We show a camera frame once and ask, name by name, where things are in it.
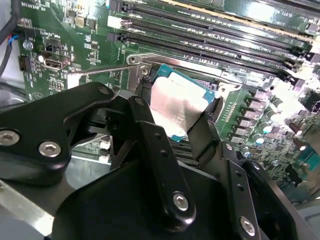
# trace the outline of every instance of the black plastic bracket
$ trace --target black plastic bracket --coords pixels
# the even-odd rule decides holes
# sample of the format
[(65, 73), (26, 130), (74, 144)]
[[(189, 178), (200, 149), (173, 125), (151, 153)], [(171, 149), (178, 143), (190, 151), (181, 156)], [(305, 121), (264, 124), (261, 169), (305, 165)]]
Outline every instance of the black plastic bracket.
[[(43, 186), (56, 183), (73, 146), (96, 133), (109, 133), (118, 143), (126, 143), (117, 152), (119, 158), (125, 160), (132, 149), (136, 157), (142, 156), (146, 181), (156, 184), (166, 229), (182, 232), (196, 218), (194, 200), (165, 130), (155, 125), (148, 103), (129, 91), (115, 96), (101, 83), (81, 85), (1, 114), (1, 130), (19, 136), (15, 144), (0, 145), (1, 179)], [(40, 144), (48, 141), (61, 151), (50, 157), (41, 154)]]
[(273, 227), (279, 239), (316, 240), (317, 235), (301, 217), (296, 208), (283, 194), (267, 172), (255, 161), (246, 161), (245, 169), (252, 192), (258, 196), (254, 201), (257, 215), (271, 215), (273, 222), (268, 222), (268, 228)]
[[(111, 89), (92, 82), (2, 113), (0, 131), (13, 131), (19, 140), (0, 145), (0, 178), (42, 186), (59, 181), (70, 161), (70, 146), (96, 135), (83, 131), (83, 118), (107, 107), (114, 97)], [(60, 153), (40, 154), (43, 142), (58, 144)]]
[(213, 175), (222, 184), (228, 201), (232, 231), (240, 239), (260, 240), (260, 229), (245, 170), (239, 166), (231, 145), (219, 135), (205, 113), (188, 132), (194, 159), (200, 169)]

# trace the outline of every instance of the integrated circuit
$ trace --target integrated circuit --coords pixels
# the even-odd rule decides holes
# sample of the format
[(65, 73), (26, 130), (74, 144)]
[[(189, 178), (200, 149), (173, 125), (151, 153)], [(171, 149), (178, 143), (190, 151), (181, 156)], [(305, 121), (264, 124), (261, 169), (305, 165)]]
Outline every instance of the integrated circuit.
[(86, 20), (83, 16), (76, 16), (74, 18), (74, 24), (80, 28), (84, 28), (86, 26)]
[(88, 26), (88, 28), (95, 30), (96, 29), (96, 20), (88, 18), (86, 20), (86, 25)]

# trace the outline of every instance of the chip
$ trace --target chip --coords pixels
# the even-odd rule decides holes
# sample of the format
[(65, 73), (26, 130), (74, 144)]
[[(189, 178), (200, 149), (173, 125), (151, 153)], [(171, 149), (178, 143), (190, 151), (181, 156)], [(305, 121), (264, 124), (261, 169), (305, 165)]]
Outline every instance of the chip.
[(246, 128), (243, 128), (243, 127), (237, 127), (235, 129), (234, 133), (237, 134), (237, 135), (244, 136), (244, 135), (247, 135), (248, 130)]
[(301, 110), (298, 115), (299, 116), (305, 116), (308, 112), (306, 110)]
[(231, 135), (230, 142), (235, 143), (235, 144), (242, 144), (244, 142), (244, 140), (239, 135)]
[(95, 29), (96, 29), (96, 20), (88, 18), (88, 19), (86, 20), (86, 25), (87, 25), (90, 29), (95, 30)]
[(69, 11), (68, 16), (75, 18), (77, 16), (77, 13), (75, 11)]
[(293, 132), (291, 132), (291, 131), (287, 131), (287, 132), (285, 133), (285, 137), (286, 137), (287, 139), (292, 138), (294, 135), (295, 135), (295, 134), (294, 134)]
[(256, 153), (257, 153), (257, 151), (258, 151), (258, 149), (256, 149), (256, 148), (250, 148), (250, 153), (252, 154), (252, 155), (255, 155)]
[(290, 159), (292, 158), (294, 155), (290, 152), (287, 152), (285, 155), (284, 155), (286, 158)]
[(270, 133), (271, 134), (277, 134), (278, 132), (280, 132), (280, 130), (281, 130), (280, 127), (275, 126), (275, 127), (272, 128)]
[(240, 127), (245, 127), (245, 128), (250, 128), (252, 126), (252, 121), (248, 118), (240, 118), (239, 119), (239, 126)]
[(84, 28), (86, 25), (86, 19), (83, 16), (76, 16), (74, 18), (74, 24), (80, 28)]
[(91, 43), (91, 49), (98, 50), (98, 44)]
[(250, 99), (247, 103), (248, 107), (254, 110), (262, 109), (265, 106), (265, 104), (265, 102), (256, 99)]
[(266, 100), (269, 96), (267, 94), (266, 91), (262, 91), (262, 90), (257, 90), (254, 95), (253, 95), (256, 99), (260, 99), (260, 100)]
[(260, 111), (255, 111), (255, 110), (245, 110), (243, 116), (247, 119), (255, 119), (257, 118), (258, 116), (261, 115), (261, 112)]
[(284, 146), (277, 146), (276, 148), (275, 148), (275, 150), (276, 151), (281, 151), (281, 150), (283, 150), (285, 147)]

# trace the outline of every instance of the green circuit board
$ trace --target green circuit board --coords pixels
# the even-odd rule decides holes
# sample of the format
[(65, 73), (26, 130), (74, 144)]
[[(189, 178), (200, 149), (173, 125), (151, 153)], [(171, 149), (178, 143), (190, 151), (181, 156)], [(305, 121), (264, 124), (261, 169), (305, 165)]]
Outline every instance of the green circuit board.
[[(297, 11), (299, 6), (273, 0), (178, 2), (232, 13), (314, 40), (320, 34), (318, 3), (309, 7), (304, 5)], [(260, 14), (262, 10), (269, 14)], [(310, 156), (301, 157), (302, 152), (293, 142), (294, 133), (288, 127), (292, 122), (298, 126), (305, 123), (304, 135), (310, 127), (320, 125), (318, 114), (310, 111), (301, 114), (311, 90), (316, 94), (320, 90), (320, 64), (305, 59), (312, 47), (309, 42), (157, 0), (24, 0), (21, 16), (18, 26), (19, 31), (25, 32), (25, 39), (19, 41), (19, 62), (29, 101), (92, 81), (101, 82), (114, 92), (126, 90), (130, 85), (128, 70), (84, 75), (79, 79), (70, 79), (68, 73), (123, 65), (129, 55), (152, 53), (219, 72), (215, 77), (178, 69), (214, 91), (218, 91), (223, 79), (225, 84), (241, 86), (223, 99), (215, 127), (220, 138), (238, 151), (248, 147), (251, 158), (261, 163), (280, 186), (294, 182), (289, 179), (288, 166), (299, 172), (301, 164), (308, 162), (305, 158), (313, 156), (311, 152)], [(26, 49), (24, 41), (31, 42), (33, 49)], [(288, 66), (290, 73), (296, 71), (297, 74), (301, 72), (300, 76), (306, 75), (307, 67), (302, 67), (302, 62), (310, 70), (297, 91), (283, 76), (288, 72)], [(283, 121), (274, 122), (267, 113), (278, 111), (274, 109), (274, 100), (281, 97), (279, 89), (283, 87), (286, 99), (293, 99), (301, 106), (285, 115)], [(260, 114), (245, 134), (235, 134), (239, 119), (258, 89), (266, 93), (265, 98), (258, 101)], [(265, 133), (260, 127), (262, 122), (279, 130)], [(264, 144), (256, 143), (256, 134), (261, 135)], [(303, 135), (298, 139), (304, 141)], [(79, 147), (75, 155), (99, 161), (101, 151), (97, 149), (100, 143), (97, 140), (87, 147)], [(189, 150), (186, 147), (182, 155), (190, 156)], [(304, 173), (300, 175), (308, 180)]]

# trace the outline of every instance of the capacitor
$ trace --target capacitor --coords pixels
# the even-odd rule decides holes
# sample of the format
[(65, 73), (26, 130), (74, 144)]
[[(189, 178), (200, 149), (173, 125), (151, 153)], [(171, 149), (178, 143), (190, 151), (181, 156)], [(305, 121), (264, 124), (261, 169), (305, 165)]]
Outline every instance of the capacitor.
[(29, 40), (24, 40), (22, 46), (27, 51), (32, 51), (32, 49), (34, 49), (32, 41)]
[(283, 111), (285, 109), (284, 102), (279, 98), (276, 98), (275, 100), (273, 100), (272, 103), (279, 111)]
[(260, 123), (260, 128), (264, 134), (269, 134), (272, 131), (272, 127), (265, 121)]
[(306, 128), (306, 126), (307, 126), (307, 123), (305, 122), (305, 121), (302, 121), (302, 122), (300, 122), (300, 124), (299, 124), (299, 128), (301, 129), (301, 130), (304, 130), (305, 128)]
[(293, 122), (289, 124), (289, 128), (297, 135), (300, 136), (302, 134), (302, 130)]
[(269, 110), (266, 113), (266, 116), (272, 121), (272, 122), (277, 122), (279, 120), (279, 114), (277, 114), (275, 111), (273, 110)]
[(258, 145), (263, 144), (265, 142), (263, 136), (260, 133), (255, 133), (252, 138), (254, 142)]
[(296, 147), (300, 150), (300, 151), (303, 151), (306, 149), (306, 145), (300, 141), (298, 138), (293, 138), (292, 139), (293, 143), (296, 145)]
[(247, 146), (242, 148), (241, 153), (245, 158), (248, 158), (251, 156), (251, 153), (250, 153), (249, 148)]

